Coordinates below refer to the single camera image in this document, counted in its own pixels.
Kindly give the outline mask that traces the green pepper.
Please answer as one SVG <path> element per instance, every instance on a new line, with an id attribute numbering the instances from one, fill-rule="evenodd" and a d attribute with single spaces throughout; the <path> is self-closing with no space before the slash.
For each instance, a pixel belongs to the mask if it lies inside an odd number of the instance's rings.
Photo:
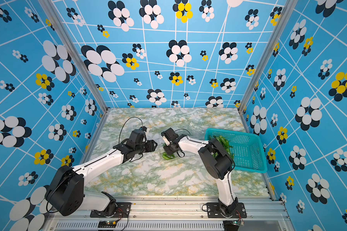
<path id="1" fill-rule="evenodd" d="M 173 160 L 173 159 L 176 158 L 174 155 L 168 155 L 167 153 L 163 153 L 163 154 L 162 154 L 162 157 L 163 157 L 163 159 L 165 159 L 165 160 Z"/>
<path id="2" fill-rule="evenodd" d="M 223 137 L 221 135 L 214 136 L 214 138 L 216 138 L 223 145 L 223 147 L 228 152 L 230 157 L 234 158 L 234 154 L 231 152 L 231 148 L 233 148 L 233 146 L 230 145 L 229 141 L 225 137 Z"/>

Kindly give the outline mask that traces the teal plastic basket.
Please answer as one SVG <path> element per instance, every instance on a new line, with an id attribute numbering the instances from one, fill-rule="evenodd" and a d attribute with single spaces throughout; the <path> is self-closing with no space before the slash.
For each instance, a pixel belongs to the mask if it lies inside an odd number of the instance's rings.
<path id="1" fill-rule="evenodd" d="M 266 157 L 259 136 L 246 132 L 207 129 L 205 138 L 222 136 L 230 145 L 230 154 L 235 162 L 235 170 L 266 173 Z"/>

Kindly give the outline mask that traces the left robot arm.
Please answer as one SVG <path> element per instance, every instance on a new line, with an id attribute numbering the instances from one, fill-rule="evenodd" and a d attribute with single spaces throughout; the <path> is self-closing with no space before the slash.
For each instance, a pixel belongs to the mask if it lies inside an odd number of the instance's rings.
<path id="1" fill-rule="evenodd" d="M 113 216 L 117 212 L 113 196 L 107 192 L 85 192 L 84 188 L 91 180 L 132 160 L 135 155 L 155 151 L 158 144 L 147 139 L 148 132 L 149 129 L 142 126 L 104 155 L 74 167 L 60 167 L 47 188 L 45 200 L 63 216 L 78 210 L 90 210 L 100 217 Z"/>

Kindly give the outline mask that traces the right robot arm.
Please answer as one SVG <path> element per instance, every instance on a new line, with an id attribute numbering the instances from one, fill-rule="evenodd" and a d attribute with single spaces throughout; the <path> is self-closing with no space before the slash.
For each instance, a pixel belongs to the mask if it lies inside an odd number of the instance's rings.
<path id="1" fill-rule="evenodd" d="M 234 160 L 215 138 L 202 141 L 187 135 L 178 135 L 172 128 L 161 133 L 164 150 L 170 155 L 187 152 L 198 154 L 207 172 L 216 180 L 221 213 L 230 217 L 236 212 L 238 198 L 231 183 Z"/>

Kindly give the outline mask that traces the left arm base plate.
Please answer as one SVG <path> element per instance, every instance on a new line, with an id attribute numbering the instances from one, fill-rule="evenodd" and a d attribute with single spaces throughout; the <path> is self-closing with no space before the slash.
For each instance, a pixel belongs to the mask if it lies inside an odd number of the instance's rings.
<path id="1" fill-rule="evenodd" d="M 131 211 L 130 202 L 116 202 L 108 205 L 103 211 L 92 210 L 91 218 L 127 218 Z"/>

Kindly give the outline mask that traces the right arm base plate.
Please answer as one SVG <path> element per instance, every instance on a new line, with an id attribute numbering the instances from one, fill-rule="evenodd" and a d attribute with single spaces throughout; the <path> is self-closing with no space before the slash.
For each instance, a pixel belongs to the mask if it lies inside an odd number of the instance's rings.
<path id="1" fill-rule="evenodd" d="M 236 203 L 230 206 L 225 206 L 222 203 L 206 203 L 204 211 L 207 212 L 208 218 L 247 218 L 244 203 Z"/>

